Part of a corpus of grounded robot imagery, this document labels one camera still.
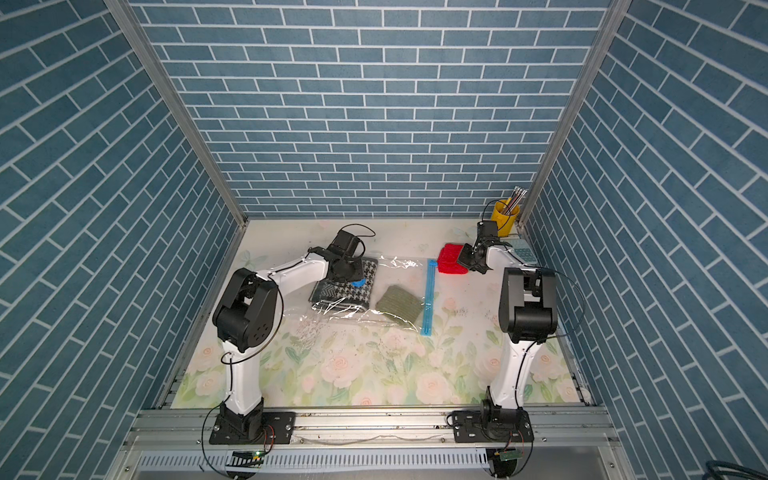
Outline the red knitted scarf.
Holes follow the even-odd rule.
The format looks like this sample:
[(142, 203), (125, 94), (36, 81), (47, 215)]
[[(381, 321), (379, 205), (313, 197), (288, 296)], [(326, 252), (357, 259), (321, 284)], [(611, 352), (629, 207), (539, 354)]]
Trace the red knitted scarf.
[(441, 274), (447, 275), (465, 275), (469, 272), (468, 268), (461, 265), (458, 261), (463, 244), (445, 244), (440, 250), (437, 258), (437, 270)]

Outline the black white houndstooth scarf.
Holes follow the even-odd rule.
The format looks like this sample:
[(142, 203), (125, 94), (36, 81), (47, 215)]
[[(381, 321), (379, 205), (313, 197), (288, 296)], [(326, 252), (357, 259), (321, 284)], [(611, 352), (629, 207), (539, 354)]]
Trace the black white houndstooth scarf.
[(315, 308), (325, 310), (368, 309), (378, 261), (364, 258), (362, 266), (362, 280), (355, 282), (322, 280), (317, 282), (309, 297), (310, 304)]

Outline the clear plastic vacuum bag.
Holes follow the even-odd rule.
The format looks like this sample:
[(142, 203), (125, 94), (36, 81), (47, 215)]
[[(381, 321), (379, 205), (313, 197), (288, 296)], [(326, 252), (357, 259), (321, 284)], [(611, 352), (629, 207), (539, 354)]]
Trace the clear plastic vacuum bag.
[[(290, 313), (300, 321), (313, 324), (337, 323), (347, 326), (397, 327), (430, 336), (433, 331), (433, 314), (436, 286), (436, 261), (425, 258), (407, 258), (402, 256), (365, 257), (378, 261), (378, 269), (373, 284), (370, 306), (368, 309), (325, 310), (313, 307), (309, 297), (315, 286), (302, 291), (308, 295), (307, 301), (294, 307)], [(399, 285), (423, 300), (422, 315), (415, 325), (404, 326), (380, 314), (376, 303), (390, 285)]]

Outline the green knitted scarf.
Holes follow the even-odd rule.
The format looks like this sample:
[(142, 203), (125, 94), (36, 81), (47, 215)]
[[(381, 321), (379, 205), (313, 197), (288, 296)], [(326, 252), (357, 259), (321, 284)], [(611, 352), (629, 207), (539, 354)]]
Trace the green knitted scarf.
[(419, 297), (399, 285), (390, 285), (375, 309), (401, 325), (415, 325), (422, 315), (424, 303)]

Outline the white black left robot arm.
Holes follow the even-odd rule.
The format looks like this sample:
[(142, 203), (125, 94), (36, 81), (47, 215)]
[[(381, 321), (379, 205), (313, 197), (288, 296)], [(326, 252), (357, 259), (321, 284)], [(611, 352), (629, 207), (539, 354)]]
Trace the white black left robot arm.
[(326, 247), (312, 247), (301, 258), (262, 271), (236, 270), (216, 306), (212, 323), (224, 353), (226, 396), (218, 407), (212, 445), (267, 448), (291, 441), (296, 414), (271, 412), (259, 383), (260, 356), (274, 338), (285, 313), (285, 297), (314, 282), (359, 282), (364, 278), (363, 240), (340, 229)]

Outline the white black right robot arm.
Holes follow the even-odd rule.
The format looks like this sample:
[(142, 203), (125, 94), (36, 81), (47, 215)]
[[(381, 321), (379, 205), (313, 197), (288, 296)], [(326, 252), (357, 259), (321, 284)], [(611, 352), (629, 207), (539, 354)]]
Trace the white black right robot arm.
[(498, 322), (507, 339), (502, 343), (500, 370), (486, 388), (480, 407), (449, 415), (454, 440), (532, 442), (524, 389), (537, 351), (558, 326), (556, 274), (525, 263), (500, 240), (492, 220), (478, 222), (477, 238), (462, 247), (458, 263), (471, 271), (500, 276)]

